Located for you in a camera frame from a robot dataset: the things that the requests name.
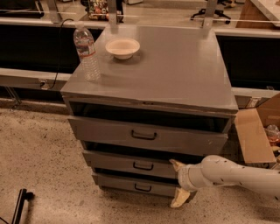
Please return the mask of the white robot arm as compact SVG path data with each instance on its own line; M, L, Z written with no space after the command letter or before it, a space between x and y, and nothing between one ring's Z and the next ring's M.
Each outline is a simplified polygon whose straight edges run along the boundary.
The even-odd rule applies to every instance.
M190 197L204 187L241 186L256 193L280 199L280 173L237 164L217 155L204 157L198 164L183 164L171 159L178 174L179 187L171 202L172 208L181 207Z

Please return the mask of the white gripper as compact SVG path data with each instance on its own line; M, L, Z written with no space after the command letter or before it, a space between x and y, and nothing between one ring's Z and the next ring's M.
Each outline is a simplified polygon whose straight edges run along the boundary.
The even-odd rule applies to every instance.
M176 188L171 208L181 207L189 199L190 192L210 186L210 181L202 174L201 164L186 165L175 159L170 159L169 162L172 164L174 171L178 173L178 183L182 187Z

